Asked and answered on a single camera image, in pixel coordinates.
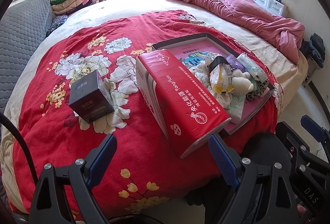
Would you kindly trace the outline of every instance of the black box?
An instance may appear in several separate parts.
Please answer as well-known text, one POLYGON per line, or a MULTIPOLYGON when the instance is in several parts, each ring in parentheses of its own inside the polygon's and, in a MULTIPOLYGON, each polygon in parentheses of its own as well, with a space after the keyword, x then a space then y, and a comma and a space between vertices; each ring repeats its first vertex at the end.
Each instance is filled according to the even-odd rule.
POLYGON ((110 91, 97 70, 71 85, 69 106, 87 123, 114 112, 110 91))

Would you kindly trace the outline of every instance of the black pants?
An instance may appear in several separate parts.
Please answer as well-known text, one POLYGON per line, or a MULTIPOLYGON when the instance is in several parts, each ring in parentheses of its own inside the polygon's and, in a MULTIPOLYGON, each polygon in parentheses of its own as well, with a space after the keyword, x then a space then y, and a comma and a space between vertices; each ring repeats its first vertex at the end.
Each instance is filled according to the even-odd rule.
MULTIPOLYGON (((289 152, 272 133, 259 133, 251 138, 244 147, 241 157, 247 157, 253 163, 260 165, 272 165, 279 162, 287 174, 290 174, 289 152)), ((229 190, 230 187, 223 177, 214 179, 202 188, 189 192, 186 195, 187 203, 189 205, 203 204, 205 207, 205 224, 211 224, 222 207, 229 190)))

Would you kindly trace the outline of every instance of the red tissue pack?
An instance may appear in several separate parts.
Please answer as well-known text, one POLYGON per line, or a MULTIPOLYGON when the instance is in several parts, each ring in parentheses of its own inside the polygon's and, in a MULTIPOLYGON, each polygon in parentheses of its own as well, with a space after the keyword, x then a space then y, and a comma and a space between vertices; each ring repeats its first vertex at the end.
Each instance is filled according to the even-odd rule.
POLYGON ((136 76, 147 106, 180 158, 230 120, 204 85, 166 49, 139 55, 136 76))

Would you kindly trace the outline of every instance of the pink floral blanket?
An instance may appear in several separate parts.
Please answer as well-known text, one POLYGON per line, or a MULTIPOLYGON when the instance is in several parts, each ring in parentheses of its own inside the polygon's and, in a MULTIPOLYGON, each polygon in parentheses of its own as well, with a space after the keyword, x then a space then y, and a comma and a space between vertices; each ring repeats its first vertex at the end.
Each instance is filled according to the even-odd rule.
POLYGON ((183 0, 202 7, 263 38, 294 64, 298 63, 305 27, 291 18, 275 16, 253 0, 183 0))

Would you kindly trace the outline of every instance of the red blanket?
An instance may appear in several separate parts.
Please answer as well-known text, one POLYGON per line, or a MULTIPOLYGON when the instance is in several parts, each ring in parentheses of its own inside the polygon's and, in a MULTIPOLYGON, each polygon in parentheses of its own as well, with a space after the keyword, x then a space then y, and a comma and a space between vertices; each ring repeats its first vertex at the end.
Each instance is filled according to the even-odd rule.
POLYGON ((267 12, 253 0, 183 0, 248 29, 298 64, 305 27, 298 21, 267 12))
MULTIPOLYGON (((176 157, 136 86, 135 57, 151 43, 188 34, 209 32, 237 52, 246 52, 276 81, 246 48, 223 33, 181 19, 182 10, 152 12, 84 28, 51 47, 42 58, 24 97, 19 129, 31 151, 37 173, 46 163, 72 164, 97 147, 105 133, 118 139, 118 149, 93 194, 106 216, 139 212, 143 208, 184 196, 220 172, 207 145, 185 159, 176 157), (76 117, 68 106, 70 84, 97 69, 112 85, 115 112, 93 124, 76 117)), ((239 153, 260 131, 274 131, 274 97, 244 127, 226 139, 239 153)), ((34 185, 23 151, 14 143, 16 181, 27 210, 34 185)), ((70 189, 68 200, 78 208, 70 189)))

